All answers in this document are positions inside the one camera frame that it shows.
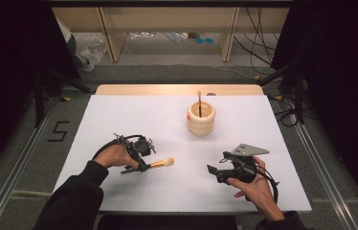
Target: finger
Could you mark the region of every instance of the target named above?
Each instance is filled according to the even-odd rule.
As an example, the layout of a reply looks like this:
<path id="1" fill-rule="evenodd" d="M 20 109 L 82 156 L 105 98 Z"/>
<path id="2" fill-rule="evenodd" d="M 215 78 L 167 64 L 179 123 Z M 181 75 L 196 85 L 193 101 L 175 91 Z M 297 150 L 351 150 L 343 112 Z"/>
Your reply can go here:
<path id="1" fill-rule="evenodd" d="M 137 161 L 132 160 L 132 162 L 129 164 L 129 166 L 131 166 L 133 169 L 137 170 L 138 167 L 140 166 L 140 164 Z"/>
<path id="2" fill-rule="evenodd" d="M 243 196 L 245 196 L 245 194 L 242 193 L 242 191 L 239 191 L 238 193 L 234 194 L 235 198 L 239 198 L 239 197 L 243 197 Z"/>
<path id="3" fill-rule="evenodd" d="M 254 160 L 258 165 L 258 169 L 262 172 L 265 173 L 265 162 L 263 160 L 261 160 L 259 157 L 254 156 Z"/>
<path id="4" fill-rule="evenodd" d="M 238 188 L 239 190 L 243 191 L 243 190 L 248 190 L 249 185 L 238 180 L 235 178 L 228 178 L 227 179 L 227 183 L 233 185 L 234 187 Z"/>

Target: black stand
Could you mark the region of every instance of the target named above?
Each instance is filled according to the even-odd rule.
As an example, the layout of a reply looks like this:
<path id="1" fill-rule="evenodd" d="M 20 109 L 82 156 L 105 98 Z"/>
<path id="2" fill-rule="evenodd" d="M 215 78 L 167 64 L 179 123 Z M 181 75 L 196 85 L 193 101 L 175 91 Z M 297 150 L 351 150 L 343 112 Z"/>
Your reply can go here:
<path id="1" fill-rule="evenodd" d="M 295 114 L 301 124 L 304 124 L 302 117 L 302 81 L 304 72 L 307 71 L 306 64 L 309 63 L 309 61 L 313 61 L 316 50 L 320 49 L 320 44 L 322 44 L 327 25 L 334 16 L 336 9 L 335 2 L 337 2 L 337 0 L 325 1 L 325 3 L 321 4 L 318 13 L 308 25 L 295 55 L 290 62 L 281 67 L 276 73 L 257 83 L 259 86 L 263 86 L 283 76 L 279 91 L 281 94 L 291 93 L 292 88 L 295 88 Z"/>
<path id="2" fill-rule="evenodd" d="M 42 119 L 44 118 L 44 100 L 42 98 L 42 89 L 45 88 L 50 96 L 59 96 L 62 92 L 59 87 L 60 82 L 66 82 L 84 93 L 94 93 L 92 90 L 90 90 L 90 88 L 63 76 L 56 70 L 49 68 L 43 68 L 38 70 L 34 83 L 36 111 L 35 127 L 38 127 L 39 124 L 41 124 Z"/>

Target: white tabletop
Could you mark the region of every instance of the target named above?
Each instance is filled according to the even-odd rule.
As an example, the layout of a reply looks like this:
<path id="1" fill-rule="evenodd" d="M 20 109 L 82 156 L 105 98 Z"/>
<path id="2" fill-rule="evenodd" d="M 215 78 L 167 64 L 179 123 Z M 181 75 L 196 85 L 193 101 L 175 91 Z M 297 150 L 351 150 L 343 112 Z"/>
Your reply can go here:
<path id="1" fill-rule="evenodd" d="M 94 153 L 115 138 L 113 133 L 152 138 L 157 153 L 144 157 L 147 164 L 172 157 L 172 166 L 146 172 L 120 174 L 112 167 L 101 184 L 101 211 L 130 213 L 242 213 L 256 211 L 237 189 L 219 184 L 207 165 L 218 163 L 223 151 L 239 144 L 263 148 L 266 168 L 280 182 L 278 205 L 282 211 L 311 211 L 289 152 L 266 96 L 210 96 L 203 101 L 216 110 L 213 131 L 204 137 L 188 132 L 186 115 L 195 96 L 92 96 L 71 147 L 57 189 L 70 175 L 79 174 Z"/>

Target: person's right hand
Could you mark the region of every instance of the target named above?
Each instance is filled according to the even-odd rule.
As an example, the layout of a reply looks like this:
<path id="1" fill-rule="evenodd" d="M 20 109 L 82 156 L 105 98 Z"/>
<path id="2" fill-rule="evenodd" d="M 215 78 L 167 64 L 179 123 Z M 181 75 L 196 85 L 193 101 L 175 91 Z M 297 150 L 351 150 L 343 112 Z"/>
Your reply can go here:
<path id="1" fill-rule="evenodd" d="M 103 165 L 105 168 L 112 166 L 131 166 L 133 169 L 137 169 L 139 164 L 137 161 L 131 158 L 128 154 L 125 144 L 116 144 L 103 150 L 94 161 Z"/>
<path id="2" fill-rule="evenodd" d="M 265 162 L 257 156 L 254 156 L 254 160 L 259 165 L 259 170 L 265 173 Z M 272 197 L 268 180 L 261 174 L 257 173 L 255 180 L 251 183 L 244 183 L 235 178 L 228 178 L 227 182 L 240 190 L 235 197 L 247 196 L 269 221 L 284 219 L 282 211 Z"/>

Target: black sleeve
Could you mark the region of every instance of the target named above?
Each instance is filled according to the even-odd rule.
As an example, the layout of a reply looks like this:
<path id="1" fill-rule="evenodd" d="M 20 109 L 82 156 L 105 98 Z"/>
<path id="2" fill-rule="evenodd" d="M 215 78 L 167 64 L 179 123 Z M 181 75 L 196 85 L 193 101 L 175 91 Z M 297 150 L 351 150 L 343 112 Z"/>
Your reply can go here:
<path id="1" fill-rule="evenodd" d="M 256 229 L 257 230 L 308 230 L 302 223 L 299 214 L 296 211 L 284 213 L 285 219 L 278 221 L 261 221 Z"/>
<path id="2" fill-rule="evenodd" d="M 33 229 L 93 229 L 103 199 L 100 184 L 107 176 L 105 167 L 89 161 L 51 195 Z"/>

